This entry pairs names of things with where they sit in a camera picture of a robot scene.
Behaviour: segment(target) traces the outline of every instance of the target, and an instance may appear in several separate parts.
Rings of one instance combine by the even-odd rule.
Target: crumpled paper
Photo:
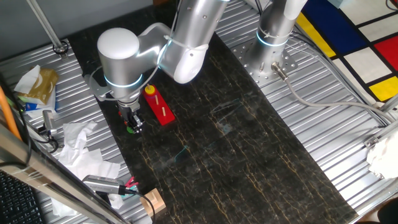
[[[369,170],[385,179],[398,177],[398,131],[377,143],[368,152]]]
[[[32,70],[27,72],[15,86],[14,91],[29,94],[37,78],[39,77],[40,66],[36,65]]]
[[[120,164],[103,161],[101,150],[88,151],[85,147],[87,135],[93,132],[96,123],[71,123],[63,125],[64,147],[59,157],[59,161],[75,174],[80,180],[87,175],[97,175],[101,177],[116,178],[119,174]],[[53,204],[53,214],[59,216],[77,215],[78,213],[68,206],[51,198]],[[111,205],[120,208],[123,200],[120,195],[109,196]]]

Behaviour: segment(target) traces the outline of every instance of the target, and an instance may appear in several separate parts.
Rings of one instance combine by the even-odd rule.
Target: black marble surface
[[[91,73],[103,31],[170,26],[174,10],[149,7],[68,38]],[[158,188],[165,200],[169,212],[157,223],[347,223],[356,216],[216,35],[194,81],[179,85],[159,71],[150,84],[173,123],[161,126],[142,98],[146,124],[132,135],[114,103],[100,107],[140,190]]]

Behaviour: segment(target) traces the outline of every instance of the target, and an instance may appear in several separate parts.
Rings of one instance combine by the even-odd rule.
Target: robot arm
[[[153,68],[154,74],[159,68],[177,83],[184,84],[194,79],[203,65],[208,43],[228,2],[180,0],[173,32],[166,25],[156,23],[138,37],[123,28],[113,28],[101,34],[97,47],[108,83],[108,91],[103,91],[111,93],[113,100],[118,101],[123,118],[136,132],[142,125],[136,112],[140,108],[138,97],[147,83],[142,74]],[[274,0],[262,13],[257,41],[245,52],[246,58],[252,59],[249,67],[260,73],[269,73],[272,72],[272,63],[283,63],[285,43],[306,2]]]

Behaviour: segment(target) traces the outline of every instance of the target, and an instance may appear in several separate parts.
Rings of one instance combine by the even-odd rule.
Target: gray cable
[[[293,93],[293,95],[299,100],[299,102],[301,102],[302,104],[305,104],[307,106],[314,106],[314,107],[329,107],[329,106],[343,106],[343,105],[358,106],[358,107],[365,108],[367,110],[371,110],[371,111],[377,113],[378,115],[385,117],[391,123],[393,123],[395,121],[390,116],[385,114],[385,112],[378,110],[376,108],[373,108],[372,106],[362,104],[362,103],[356,103],[356,102],[310,103],[310,102],[307,102],[303,98],[298,96],[296,91],[294,91],[292,84],[290,84],[290,82],[289,82],[289,79],[286,79],[285,83],[286,83],[287,87],[290,89],[290,91]]]

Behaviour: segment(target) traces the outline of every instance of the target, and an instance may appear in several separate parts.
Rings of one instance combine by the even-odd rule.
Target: green object
[[[130,134],[134,134],[134,131],[130,127],[127,127],[127,132],[130,133]]]

